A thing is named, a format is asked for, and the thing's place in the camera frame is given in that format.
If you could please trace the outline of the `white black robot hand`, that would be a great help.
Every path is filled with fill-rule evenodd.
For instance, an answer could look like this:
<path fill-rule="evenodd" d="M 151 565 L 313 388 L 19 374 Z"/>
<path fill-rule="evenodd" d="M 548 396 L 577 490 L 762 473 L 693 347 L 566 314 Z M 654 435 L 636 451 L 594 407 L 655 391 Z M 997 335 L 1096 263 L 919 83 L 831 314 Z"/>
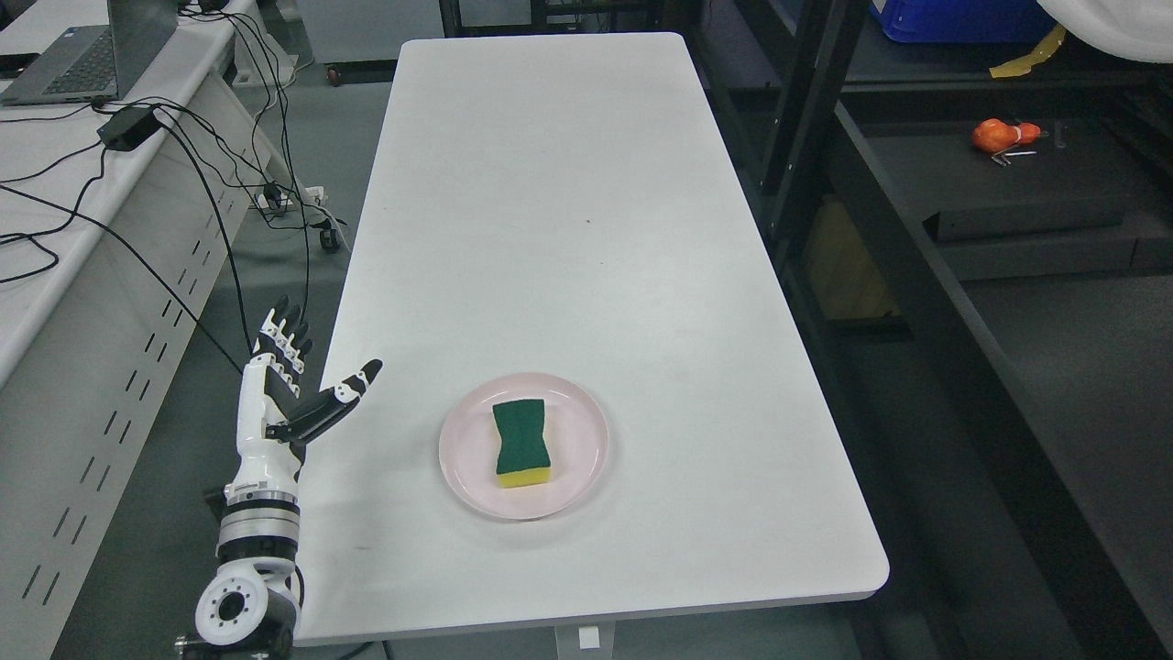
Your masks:
<path fill-rule="evenodd" d="M 244 501 L 297 501 L 307 445 L 353 411 L 384 368 L 372 359 L 326 386 L 304 392 L 301 376 L 312 349 L 301 307 L 282 295 L 253 336 L 237 404 L 239 467 L 224 488 L 228 505 Z"/>

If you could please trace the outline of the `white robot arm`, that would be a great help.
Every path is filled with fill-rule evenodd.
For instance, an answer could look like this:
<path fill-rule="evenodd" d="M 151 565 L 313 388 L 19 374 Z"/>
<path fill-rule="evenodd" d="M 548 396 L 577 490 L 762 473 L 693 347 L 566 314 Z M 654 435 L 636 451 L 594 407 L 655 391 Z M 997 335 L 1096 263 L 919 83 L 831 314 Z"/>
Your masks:
<path fill-rule="evenodd" d="M 176 655 L 289 659 L 301 613 L 291 588 L 298 571 L 299 506 L 248 494 L 226 501 L 219 522 L 219 565 L 194 607 L 194 632 L 172 644 Z"/>

